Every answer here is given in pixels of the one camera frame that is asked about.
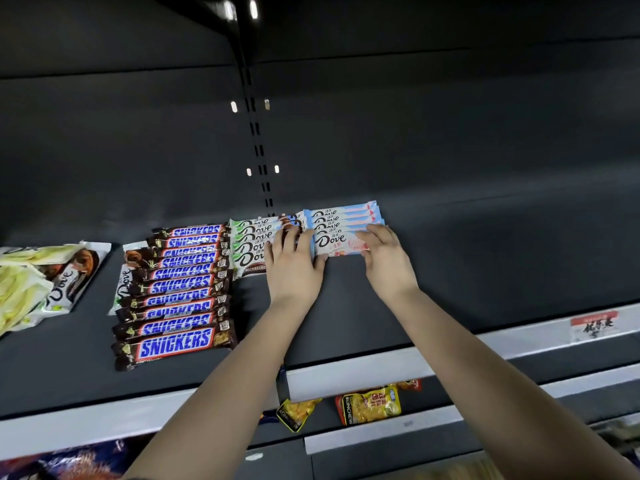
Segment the left hand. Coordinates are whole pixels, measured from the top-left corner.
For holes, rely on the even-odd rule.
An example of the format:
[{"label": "left hand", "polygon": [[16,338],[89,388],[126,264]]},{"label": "left hand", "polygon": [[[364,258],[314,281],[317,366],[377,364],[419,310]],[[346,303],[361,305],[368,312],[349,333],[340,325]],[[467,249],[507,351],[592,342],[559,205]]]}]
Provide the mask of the left hand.
[{"label": "left hand", "polygon": [[271,304],[299,306],[306,314],[320,293],[328,255],[316,256],[315,263],[312,262],[313,229],[302,233],[296,246],[297,235],[297,226],[286,232],[283,229],[277,231],[273,245],[270,242],[265,245],[264,261]]}]

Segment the right hand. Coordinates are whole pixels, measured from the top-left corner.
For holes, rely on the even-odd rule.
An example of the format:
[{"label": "right hand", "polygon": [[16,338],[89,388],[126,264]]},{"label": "right hand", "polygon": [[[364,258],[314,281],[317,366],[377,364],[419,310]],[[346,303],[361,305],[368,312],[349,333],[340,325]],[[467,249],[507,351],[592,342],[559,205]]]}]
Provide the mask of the right hand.
[{"label": "right hand", "polygon": [[360,253],[367,265],[367,278],[387,306],[405,293],[420,291],[409,256],[395,232],[382,224],[369,224],[366,232],[356,235],[369,247]]}]

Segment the store shelving unit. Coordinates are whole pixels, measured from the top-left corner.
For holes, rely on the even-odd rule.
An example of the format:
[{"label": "store shelving unit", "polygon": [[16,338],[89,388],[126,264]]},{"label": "store shelving unit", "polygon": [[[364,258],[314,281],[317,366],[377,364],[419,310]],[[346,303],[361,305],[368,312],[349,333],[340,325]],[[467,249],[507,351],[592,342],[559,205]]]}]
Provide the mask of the store shelving unit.
[{"label": "store shelving unit", "polygon": [[[558,397],[585,421],[640,410],[624,375],[640,362],[640,2],[257,0],[252,20],[232,1],[235,25],[156,0],[0,0],[0,241],[123,244],[377,199],[460,323],[538,383],[582,381]],[[160,428],[226,356],[114,371],[119,266],[116,247],[74,313],[0,340],[0,458]],[[250,330],[266,283],[234,293]],[[615,335],[572,342],[571,317],[613,309]],[[331,401],[304,440],[261,426],[252,449],[270,465],[336,480],[374,473],[347,461],[359,452],[402,444],[367,465],[390,470],[477,448],[459,421],[394,429],[457,417],[360,257],[329,263],[285,364],[295,399],[430,377],[407,416],[367,427],[375,441],[343,433]],[[342,435],[356,440],[333,448]]]}]

